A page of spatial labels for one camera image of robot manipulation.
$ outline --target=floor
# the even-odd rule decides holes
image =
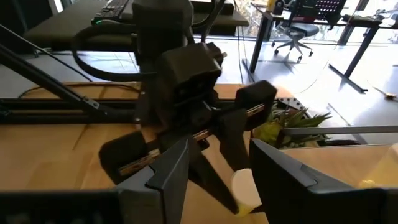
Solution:
[[[369,89],[367,94],[359,94],[350,86],[341,83],[328,64],[344,65],[350,62],[358,46],[337,47],[334,45],[311,45],[314,54],[305,55],[297,63],[298,52],[289,53],[287,48],[274,55],[271,43],[264,43],[256,72],[248,75],[244,66],[238,63],[242,58],[251,59],[254,41],[212,40],[228,56],[223,63],[223,74],[218,83],[251,83],[254,79],[268,80],[274,85],[291,91],[311,114],[331,112],[333,117],[324,126],[370,126],[398,125],[398,103],[386,101],[381,93]],[[398,58],[393,45],[370,47],[354,71],[353,78],[360,78],[365,86],[376,86],[385,92],[398,93]],[[79,69],[69,52],[59,52],[57,57]],[[26,56],[27,61],[38,66],[62,82],[85,81],[74,71],[65,68],[54,59],[40,55],[39,58]],[[135,72],[137,65],[134,54],[124,52],[82,52],[81,58],[92,66],[112,72]],[[0,65],[0,98],[17,97],[34,84],[24,77]],[[398,134],[338,135],[341,138],[356,138],[368,144],[392,144],[397,142]]]

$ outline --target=potted plant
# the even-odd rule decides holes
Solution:
[[[320,123],[331,118],[330,113],[307,115],[308,108],[296,110],[293,108],[281,110],[277,103],[273,105],[267,121],[253,130],[254,138],[260,139],[271,146],[275,146],[278,134],[284,128],[309,128],[317,127]],[[317,142],[328,139],[324,135],[297,135],[285,136],[280,149],[318,146]]]

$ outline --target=wooden table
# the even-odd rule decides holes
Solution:
[[[221,98],[234,98],[242,85],[217,85]],[[81,87],[92,98],[135,98],[137,93],[116,87]],[[45,90],[27,97],[48,98]],[[279,97],[291,97],[283,89]],[[97,153],[107,141],[139,128],[133,124],[69,124],[0,126],[0,189],[103,189],[113,183],[101,168]],[[147,139],[153,132],[143,129]],[[249,133],[244,135],[246,143]],[[232,169],[218,150],[214,136],[204,151],[217,173],[230,186]],[[340,180],[356,185],[389,146],[353,146],[286,150],[285,153]],[[267,223],[263,213],[237,218],[204,190],[188,182],[182,223]]]

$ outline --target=office chair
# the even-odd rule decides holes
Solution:
[[[310,57],[312,56],[312,48],[300,43],[299,41],[304,37],[311,37],[319,33],[319,27],[314,24],[309,24],[315,19],[320,21],[328,21],[328,25],[335,25],[340,19],[340,12],[343,9],[346,0],[297,0],[289,20],[277,24],[276,29],[287,35],[291,40],[278,46],[275,49],[275,54],[278,54],[278,49],[289,46],[290,50],[294,47],[300,52],[300,57],[297,63],[303,58],[303,52],[300,47],[310,49]],[[296,18],[305,23],[293,22]]]

